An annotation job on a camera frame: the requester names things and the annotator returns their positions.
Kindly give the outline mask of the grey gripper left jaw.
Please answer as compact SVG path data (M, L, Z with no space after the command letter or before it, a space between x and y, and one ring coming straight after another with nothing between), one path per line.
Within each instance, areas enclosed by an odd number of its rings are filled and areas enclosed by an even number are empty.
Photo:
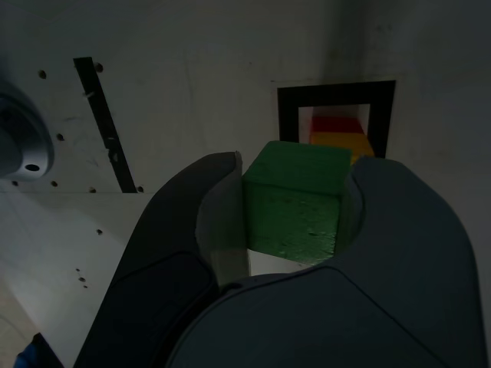
M248 275L242 157L209 154L147 204L76 366L164 366L222 287Z

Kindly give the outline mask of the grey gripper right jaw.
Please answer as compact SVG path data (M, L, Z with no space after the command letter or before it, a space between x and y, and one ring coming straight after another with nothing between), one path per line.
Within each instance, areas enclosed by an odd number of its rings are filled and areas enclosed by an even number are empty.
M450 206L403 164L351 169L348 246L314 267L235 284L170 367L481 367L476 260Z

